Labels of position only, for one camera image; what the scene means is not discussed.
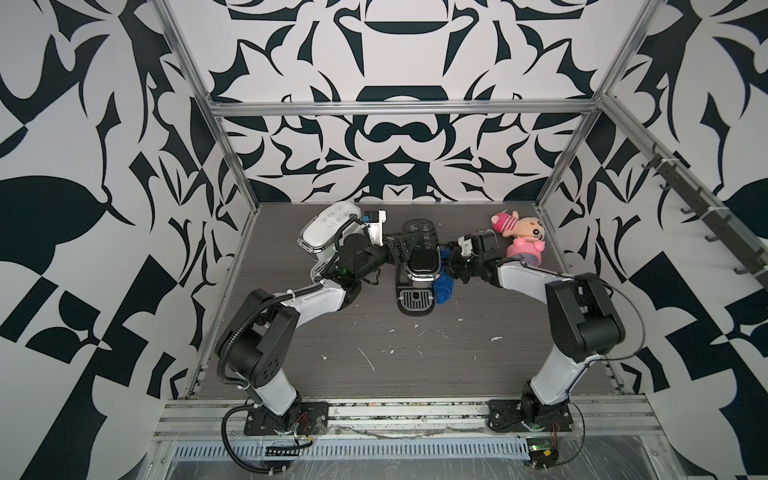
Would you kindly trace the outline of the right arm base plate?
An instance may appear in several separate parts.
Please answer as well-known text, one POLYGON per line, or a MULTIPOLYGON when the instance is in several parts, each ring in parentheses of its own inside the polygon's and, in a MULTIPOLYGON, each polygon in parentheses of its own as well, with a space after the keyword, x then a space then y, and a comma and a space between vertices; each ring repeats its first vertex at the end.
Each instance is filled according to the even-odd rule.
POLYGON ((570 432, 573 417, 568 403, 543 405, 535 397, 494 399, 488 402, 487 427, 497 433, 551 432, 554 428, 570 432))

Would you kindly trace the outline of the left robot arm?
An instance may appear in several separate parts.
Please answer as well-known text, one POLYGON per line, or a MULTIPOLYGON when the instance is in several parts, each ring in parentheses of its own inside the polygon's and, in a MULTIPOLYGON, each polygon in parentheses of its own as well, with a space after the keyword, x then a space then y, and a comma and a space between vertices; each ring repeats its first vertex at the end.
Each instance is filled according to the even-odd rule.
POLYGON ((435 305, 433 283, 441 256, 434 232, 402 232, 376 244, 368 229, 337 233, 318 262, 311 285, 282 294, 252 291, 216 344, 220 383, 245 392, 256 408, 285 430, 299 416, 301 397, 283 371, 295 332, 321 316, 349 306, 372 273, 396 269, 396 300, 402 313, 418 316, 435 305))

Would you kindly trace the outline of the blue cloth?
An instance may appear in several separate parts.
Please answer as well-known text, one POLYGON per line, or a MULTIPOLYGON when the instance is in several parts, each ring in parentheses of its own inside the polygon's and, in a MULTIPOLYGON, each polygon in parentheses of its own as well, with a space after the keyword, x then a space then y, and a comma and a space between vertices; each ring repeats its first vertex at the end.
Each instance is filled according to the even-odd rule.
POLYGON ((436 302, 439 305, 447 303, 453 296, 455 276, 451 266, 452 251, 448 247, 440 248, 441 272, 434 282, 436 302))

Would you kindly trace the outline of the black coffee machine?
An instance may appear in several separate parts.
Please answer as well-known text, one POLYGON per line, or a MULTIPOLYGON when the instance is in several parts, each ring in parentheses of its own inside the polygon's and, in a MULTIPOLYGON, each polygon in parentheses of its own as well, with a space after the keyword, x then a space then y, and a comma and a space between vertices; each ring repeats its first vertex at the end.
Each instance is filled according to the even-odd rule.
POLYGON ((429 234, 429 254, 411 258, 411 270, 396 267, 396 298, 401 313, 423 317, 429 315, 437 303, 434 282, 441 272, 440 245, 435 225, 431 220, 407 220, 402 226, 401 234, 413 232, 429 234))

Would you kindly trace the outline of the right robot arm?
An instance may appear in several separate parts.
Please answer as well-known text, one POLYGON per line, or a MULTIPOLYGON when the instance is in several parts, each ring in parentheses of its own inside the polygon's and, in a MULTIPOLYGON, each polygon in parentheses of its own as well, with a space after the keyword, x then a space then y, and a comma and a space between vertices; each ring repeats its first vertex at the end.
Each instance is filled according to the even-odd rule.
POLYGON ((464 283, 479 278, 547 307, 553 347, 528 381, 518 403, 519 417, 532 425, 567 407, 586 370, 626 338, 610 294, 617 289, 598 276, 571 275, 541 268, 528 254, 509 255, 493 230, 463 236, 446 246, 445 271, 464 283))

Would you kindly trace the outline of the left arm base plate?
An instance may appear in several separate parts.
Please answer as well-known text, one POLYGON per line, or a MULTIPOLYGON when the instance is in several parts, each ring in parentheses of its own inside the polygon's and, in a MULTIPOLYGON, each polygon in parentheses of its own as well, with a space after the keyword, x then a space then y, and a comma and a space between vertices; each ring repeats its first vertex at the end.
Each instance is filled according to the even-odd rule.
POLYGON ((248 412, 244 434, 267 436, 296 433, 300 436, 323 431, 327 427, 330 404, 327 402, 295 402, 284 414, 278 415, 265 406, 252 406, 248 412))

